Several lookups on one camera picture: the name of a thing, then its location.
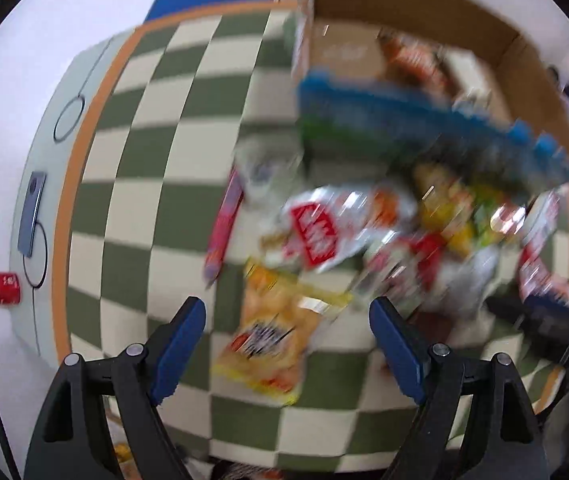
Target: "yellow packaging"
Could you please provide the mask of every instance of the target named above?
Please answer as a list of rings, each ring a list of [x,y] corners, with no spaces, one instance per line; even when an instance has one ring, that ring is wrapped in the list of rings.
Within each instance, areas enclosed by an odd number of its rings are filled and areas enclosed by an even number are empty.
[[[293,404],[302,390],[311,335],[350,301],[351,294],[297,283],[295,276],[267,269],[250,258],[240,326],[213,371]]]

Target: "black object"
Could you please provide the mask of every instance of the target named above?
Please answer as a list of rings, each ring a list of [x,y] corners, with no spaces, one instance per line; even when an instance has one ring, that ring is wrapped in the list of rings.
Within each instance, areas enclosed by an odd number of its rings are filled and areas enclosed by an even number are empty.
[[[202,333],[204,318],[202,301],[188,298],[173,320],[158,327],[145,345],[133,344],[115,358],[91,362],[78,354],[68,355],[36,422],[25,480],[122,479],[102,396],[116,396],[133,457],[145,480],[190,480],[156,407],[174,392]]]
[[[458,356],[442,343],[429,347],[386,298],[373,301],[370,323],[397,379],[406,373],[406,368],[400,369],[406,364],[403,342],[415,357],[416,369],[424,373],[425,401],[383,480],[437,478],[458,400],[464,395],[473,395],[473,400],[453,478],[549,478],[537,421],[508,355],[484,361]],[[381,326],[392,327],[400,339],[386,345],[378,336]],[[391,349],[397,353],[389,354]]]

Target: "checkered floor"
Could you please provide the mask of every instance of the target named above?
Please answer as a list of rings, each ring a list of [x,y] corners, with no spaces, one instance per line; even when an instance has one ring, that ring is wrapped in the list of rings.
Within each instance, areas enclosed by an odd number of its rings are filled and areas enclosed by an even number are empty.
[[[204,289],[204,252],[231,150],[247,134],[291,134],[297,117],[282,40],[286,16],[278,10],[214,16],[141,39],[104,106],[76,197],[67,293],[72,348],[87,359],[115,355],[145,341],[184,298],[199,296],[207,306],[206,333],[176,393],[159,408],[175,442],[198,458],[252,465],[384,468],[416,407],[381,372],[367,313],[350,307],[321,338],[294,406],[276,406],[210,374],[238,326],[243,263],[256,253],[258,219],[243,207],[220,279]],[[348,169],[313,168],[312,179],[327,182],[332,172],[344,178]],[[545,259],[563,274],[569,234],[561,224]],[[495,283],[513,277],[515,258],[503,255]],[[353,259],[302,279],[343,290],[358,267]],[[540,397],[551,365],[488,314],[457,326],[450,343],[483,357],[510,353],[531,399]],[[467,400],[452,437],[464,431]]]

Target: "snack bag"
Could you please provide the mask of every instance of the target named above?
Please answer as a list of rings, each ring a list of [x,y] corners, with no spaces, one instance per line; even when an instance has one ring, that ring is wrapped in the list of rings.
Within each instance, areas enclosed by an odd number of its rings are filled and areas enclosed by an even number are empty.
[[[302,390],[309,339],[350,301],[350,294],[297,283],[295,276],[249,259],[240,327],[218,357],[214,372],[293,404]]]
[[[436,164],[418,164],[414,177],[422,196],[422,226],[440,233],[453,253],[467,258],[475,249],[471,224],[473,195],[452,173]]]
[[[319,187],[290,198],[260,245],[270,265],[300,261],[321,272],[407,226],[416,212],[399,183]]]

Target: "cardboard box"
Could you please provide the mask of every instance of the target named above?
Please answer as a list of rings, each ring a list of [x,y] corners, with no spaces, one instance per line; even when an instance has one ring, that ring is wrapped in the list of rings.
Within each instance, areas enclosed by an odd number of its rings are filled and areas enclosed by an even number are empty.
[[[503,114],[505,121],[521,119],[536,135],[551,134],[569,155],[569,119],[536,49],[515,28],[475,3],[299,0],[299,11],[302,20],[293,59],[296,80],[312,68],[353,78],[377,77],[384,70],[384,60],[374,52],[373,38],[384,25],[427,41],[471,50],[488,65],[500,89],[497,93],[504,98],[498,103],[503,110],[492,110],[492,115]],[[340,41],[347,49],[338,56],[335,45]]]

